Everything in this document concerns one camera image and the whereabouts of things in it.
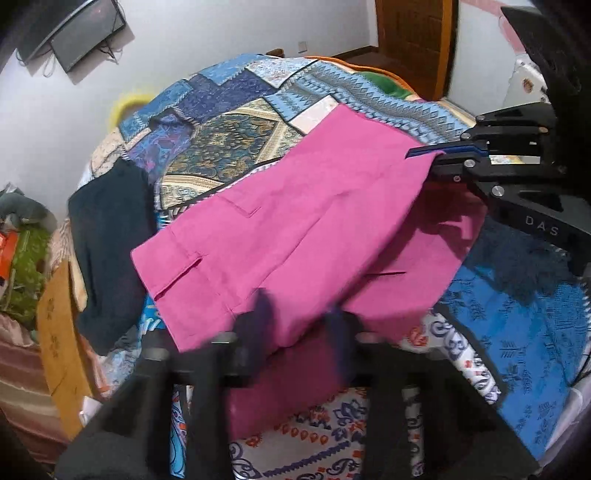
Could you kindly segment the pink pants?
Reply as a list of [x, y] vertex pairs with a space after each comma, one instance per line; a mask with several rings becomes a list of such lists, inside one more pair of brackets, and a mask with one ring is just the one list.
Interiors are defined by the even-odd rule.
[[232, 391], [242, 439], [341, 390], [320, 320], [339, 305], [399, 342], [450, 285], [486, 208], [463, 187], [426, 181], [432, 154], [338, 106], [273, 166], [191, 206], [132, 251], [177, 348], [188, 351], [252, 309], [273, 305], [267, 361]]

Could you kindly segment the wooden stool with cutouts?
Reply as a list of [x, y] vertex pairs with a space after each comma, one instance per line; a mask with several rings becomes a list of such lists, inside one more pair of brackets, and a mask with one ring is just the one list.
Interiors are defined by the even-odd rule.
[[46, 283], [36, 321], [45, 380], [69, 440], [82, 430], [79, 412], [83, 400], [100, 398], [90, 359], [75, 326], [77, 316], [69, 263], [63, 261]]

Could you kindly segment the green orange fleece blanket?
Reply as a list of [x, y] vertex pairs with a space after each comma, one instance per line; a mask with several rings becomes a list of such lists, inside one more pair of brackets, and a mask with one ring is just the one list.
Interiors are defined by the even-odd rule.
[[308, 55], [308, 59], [321, 60], [338, 65], [339, 68], [361, 75], [389, 96], [408, 101], [421, 100], [422, 97], [400, 76], [379, 67], [356, 65], [335, 57]]

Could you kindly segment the wooden door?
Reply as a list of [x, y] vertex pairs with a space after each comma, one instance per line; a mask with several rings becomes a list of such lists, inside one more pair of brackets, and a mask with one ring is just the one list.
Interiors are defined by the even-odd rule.
[[455, 0], [381, 0], [376, 3], [379, 50], [394, 73], [425, 100], [448, 91], [459, 3]]

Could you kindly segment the pink striped curtain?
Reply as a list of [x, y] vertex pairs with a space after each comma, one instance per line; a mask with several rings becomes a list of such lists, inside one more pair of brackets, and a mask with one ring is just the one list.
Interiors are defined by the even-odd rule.
[[34, 460], [56, 463], [68, 440], [46, 384], [40, 348], [6, 315], [1, 316], [1, 413]]

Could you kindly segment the green patterned storage bag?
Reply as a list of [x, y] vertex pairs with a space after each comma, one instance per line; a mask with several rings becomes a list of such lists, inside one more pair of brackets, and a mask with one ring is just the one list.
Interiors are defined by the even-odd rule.
[[37, 304], [46, 282], [50, 235], [42, 227], [26, 225], [16, 236], [10, 268], [1, 286], [1, 312], [34, 330]]

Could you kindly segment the dark navy folded garment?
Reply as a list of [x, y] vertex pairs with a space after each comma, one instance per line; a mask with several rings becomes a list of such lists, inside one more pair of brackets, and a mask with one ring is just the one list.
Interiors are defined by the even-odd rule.
[[104, 356], [138, 321], [146, 290], [131, 251], [156, 232], [147, 173], [117, 159], [111, 169], [77, 190], [68, 213], [87, 302], [76, 325]]

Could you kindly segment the orange box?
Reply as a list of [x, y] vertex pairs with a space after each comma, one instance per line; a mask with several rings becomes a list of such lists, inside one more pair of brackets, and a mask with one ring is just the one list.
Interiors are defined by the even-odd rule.
[[8, 279], [10, 276], [18, 239], [19, 233], [15, 231], [0, 234], [0, 277], [3, 280]]

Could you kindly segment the grey plush toy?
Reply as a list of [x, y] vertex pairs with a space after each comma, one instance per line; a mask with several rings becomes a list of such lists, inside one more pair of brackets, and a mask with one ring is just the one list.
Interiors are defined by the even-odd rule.
[[19, 232], [26, 226], [37, 226], [52, 233], [57, 220], [43, 204], [27, 197], [18, 187], [8, 183], [1, 190], [1, 232]]

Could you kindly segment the yellow fluffy cushion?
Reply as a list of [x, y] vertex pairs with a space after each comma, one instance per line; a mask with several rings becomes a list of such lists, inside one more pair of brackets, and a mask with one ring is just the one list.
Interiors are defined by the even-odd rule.
[[123, 120], [147, 105], [154, 95], [148, 92], [134, 91], [121, 95], [112, 105], [108, 118], [110, 129], [117, 127]]

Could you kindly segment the wall mounted television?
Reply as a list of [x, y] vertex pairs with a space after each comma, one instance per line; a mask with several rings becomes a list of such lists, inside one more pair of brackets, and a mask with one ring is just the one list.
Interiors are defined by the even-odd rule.
[[98, 51], [118, 63], [112, 38], [127, 27], [119, 1], [47, 1], [26, 24], [26, 33], [16, 47], [21, 66], [49, 53], [65, 73]]

